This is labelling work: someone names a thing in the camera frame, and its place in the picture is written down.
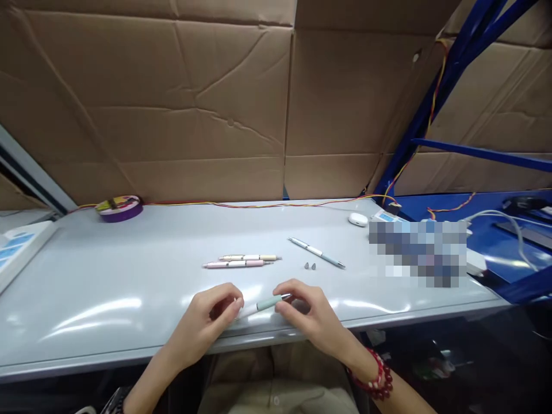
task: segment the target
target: pen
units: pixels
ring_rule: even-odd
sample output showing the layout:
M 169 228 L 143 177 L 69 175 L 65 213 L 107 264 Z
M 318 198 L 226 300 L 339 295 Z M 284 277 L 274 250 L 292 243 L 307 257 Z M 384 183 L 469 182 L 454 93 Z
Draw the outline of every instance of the pen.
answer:
M 242 318 L 254 315 L 257 312 L 260 312 L 260 311 L 263 311 L 265 309 L 271 308 L 272 306 L 274 306 L 278 302 L 286 300 L 291 295 L 292 295 L 291 293 L 286 293 L 286 294 L 283 294 L 283 295 L 272 296 L 270 299 L 263 300 L 261 302 L 257 302 L 254 305 L 242 308 L 240 310 L 240 313 L 237 314 L 236 319 L 242 319 Z
M 267 262 L 266 260 L 240 260 L 235 262 L 209 262 L 204 264 L 203 267 L 207 269 L 219 269 L 222 267 L 254 267 L 271 265 L 273 262 Z
M 276 255 L 228 255 L 218 258 L 226 262 L 234 262 L 236 260 L 268 260 L 273 262 L 275 260 L 282 260 L 280 256 Z
M 327 262 L 330 262 L 331 264 L 335 265 L 335 266 L 338 266 L 338 267 L 341 267 L 342 269 L 345 269 L 345 265 L 338 261 L 338 260 L 335 260 L 335 259 L 332 259 L 331 257 L 329 257 L 328 255 L 322 253 L 320 250 L 318 250 L 317 248 L 314 248 L 312 246 L 309 246 L 308 244 L 304 243 L 303 241 L 301 240 L 298 240 L 296 239 L 295 237 L 288 237 L 287 238 L 288 240 L 291 240 L 292 243 L 298 245 L 298 246 L 301 246 L 302 248 L 304 249 L 307 249 L 309 252 L 311 253 L 314 253 L 315 255 L 323 258 L 324 260 L 326 260 Z

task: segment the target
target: pixelated area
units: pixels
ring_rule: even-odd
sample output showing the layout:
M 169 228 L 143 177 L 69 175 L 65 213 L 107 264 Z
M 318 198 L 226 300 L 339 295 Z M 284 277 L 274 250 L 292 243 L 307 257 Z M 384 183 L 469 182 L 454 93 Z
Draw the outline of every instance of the pixelated area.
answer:
M 370 222 L 369 253 L 387 277 L 416 277 L 428 288 L 457 288 L 466 276 L 467 223 Z

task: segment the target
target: roll of tape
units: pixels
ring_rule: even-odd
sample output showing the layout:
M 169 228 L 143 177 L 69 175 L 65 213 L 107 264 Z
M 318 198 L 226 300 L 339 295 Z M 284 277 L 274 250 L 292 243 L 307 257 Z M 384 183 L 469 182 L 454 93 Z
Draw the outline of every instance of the roll of tape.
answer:
M 139 197 L 122 195 L 102 201 L 95 209 L 106 223 L 119 223 L 136 217 L 144 210 L 144 206 Z

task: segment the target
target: beige pen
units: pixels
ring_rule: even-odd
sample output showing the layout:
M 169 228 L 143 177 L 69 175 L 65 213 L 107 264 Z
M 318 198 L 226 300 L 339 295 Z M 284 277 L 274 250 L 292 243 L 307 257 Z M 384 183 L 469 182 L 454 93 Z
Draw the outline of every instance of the beige pen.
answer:
M 273 262 L 275 260 L 282 260 L 280 256 L 276 255 L 228 255 L 218 259 L 225 262 L 235 262 L 237 260 L 266 260 L 267 262 Z

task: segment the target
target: cardboard sheet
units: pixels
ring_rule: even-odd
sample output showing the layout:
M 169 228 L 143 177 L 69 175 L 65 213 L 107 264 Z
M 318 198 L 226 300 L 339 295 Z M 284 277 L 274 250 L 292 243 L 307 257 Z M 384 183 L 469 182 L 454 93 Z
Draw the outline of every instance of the cardboard sheet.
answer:
M 282 197 L 292 2 L 17 3 L 0 122 L 77 204 Z
M 298 2 L 286 141 L 291 198 L 356 197 L 382 168 L 437 73 L 443 49 L 435 35 L 457 4 Z M 431 16 L 412 18 L 421 9 Z
M 2 2 L 0 123 L 77 204 L 278 200 L 284 184 L 354 197 L 438 72 L 435 36 L 454 37 L 473 1 Z M 552 154 L 549 11 L 541 0 L 473 62 L 430 139 Z M 396 191 L 552 186 L 505 168 L 422 149 Z
M 0 174 L 0 211 L 36 208 L 44 208 L 44 204 L 25 195 L 15 184 Z
M 466 69 L 429 139 L 552 159 L 552 50 L 492 44 Z M 396 194 L 552 187 L 552 174 L 420 148 Z
M 456 36 L 468 15 L 476 3 L 476 0 L 463 0 L 457 10 L 451 16 L 444 27 L 444 33 L 448 36 Z M 515 0 L 507 0 L 502 14 L 515 3 Z M 523 16 L 512 24 L 498 39 L 500 43 L 533 46 L 538 48 L 552 47 L 552 2 L 540 0 L 531 7 Z

